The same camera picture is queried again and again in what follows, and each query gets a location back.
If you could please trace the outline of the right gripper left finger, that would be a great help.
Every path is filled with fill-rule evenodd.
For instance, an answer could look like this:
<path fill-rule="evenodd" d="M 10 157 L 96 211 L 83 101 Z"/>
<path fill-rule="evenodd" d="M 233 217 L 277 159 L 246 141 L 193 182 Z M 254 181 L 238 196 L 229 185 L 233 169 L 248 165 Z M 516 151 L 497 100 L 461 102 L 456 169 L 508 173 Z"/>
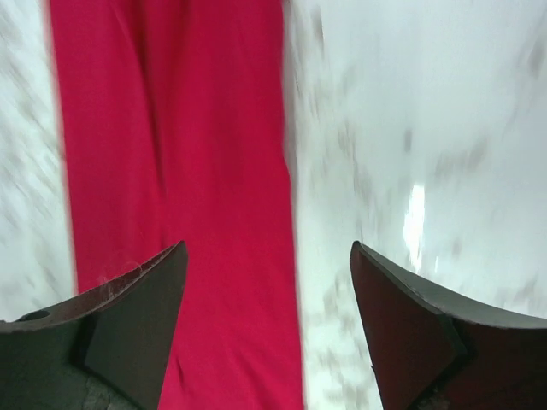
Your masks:
<path fill-rule="evenodd" d="M 156 409 L 183 297 L 179 242 L 78 296 L 1 324 L 3 409 Z"/>

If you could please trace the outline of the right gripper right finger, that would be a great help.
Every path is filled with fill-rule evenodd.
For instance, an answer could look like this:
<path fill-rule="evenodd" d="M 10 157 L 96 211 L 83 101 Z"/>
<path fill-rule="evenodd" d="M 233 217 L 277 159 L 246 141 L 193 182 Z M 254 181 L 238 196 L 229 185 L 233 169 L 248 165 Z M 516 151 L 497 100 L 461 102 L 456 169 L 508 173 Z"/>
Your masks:
<path fill-rule="evenodd" d="M 475 301 L 354 242 L 350 271 L 383 408 L 546 407 L 546 321 Z"/>

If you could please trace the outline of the red t shirt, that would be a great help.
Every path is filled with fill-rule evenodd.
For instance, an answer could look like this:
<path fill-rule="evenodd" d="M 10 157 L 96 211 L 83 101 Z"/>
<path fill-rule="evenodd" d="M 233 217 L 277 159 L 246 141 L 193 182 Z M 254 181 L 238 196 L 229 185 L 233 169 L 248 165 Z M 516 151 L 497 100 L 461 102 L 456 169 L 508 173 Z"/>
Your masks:
<path fill-rule="evenodd" d="M 49 9 L 79 289 L 184 242 L 161 408 L 302 408 L 281 2 Z"/>

